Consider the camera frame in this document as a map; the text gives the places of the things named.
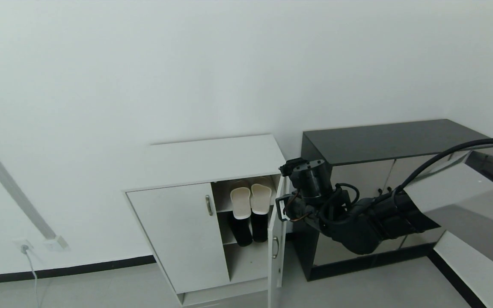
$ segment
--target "metal handle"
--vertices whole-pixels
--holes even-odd
[[[272,255],[272,258],[276,259],[277,256],[279,255],[279,238],[277,236],[274,236],[273,240],[275,240],[277,242],[277,253]]]
[[[207,203],[207,210],[209,210],[209,216],[212,216],[212,208],[211,208],[211,197],[209,195],[205,195],[205,202]]]

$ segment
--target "black countertop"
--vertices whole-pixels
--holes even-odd
[[[489,138],[448,119],[303,132],[333,166],[440,153],[452,146]],[[493,145],[475,148],[491,148]]]

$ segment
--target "black cabinet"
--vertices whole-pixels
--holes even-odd
[[[484,138],[489,137],[448,119],[313,130],[303,133],[302,158],[326,160],[333,166],[333,184],[350,183],[361,197],[375,197],[394,189],[435,154]],[[493,145],[472,150],[493,154]],[[356,255],[301,222],[293,230],[308,281],[424,257],[445,231],[439,228],[386,240],[374,253]]]

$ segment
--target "gray floor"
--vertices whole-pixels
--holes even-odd
[[[427,258],[306,282],[289,246],[281,290],[284,308],[454,307],[469,305]],[[39,280],[42,308],[177,308],[157,265]],[[33,308],[33,281],[0,283],[0,308]],[[254,307],[248,299],[218,308]]]

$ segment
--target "white wall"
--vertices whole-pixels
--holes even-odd
[[[0,160],[70,244],[0,187],[0,273],[149,254],[121,190],[152,143],[444,117],[493,3],[0,3]]]
[[[472,51],[466,53],[473,65],[466,78],[454,84],[460,90],[452,96],[456,103],[448,108],[447,117],[493,137],[493,6],[472,14],[479,20],[472,25]],[[493,262],[453,234],[443,236],[435,249],[485,305],[493,308]]]

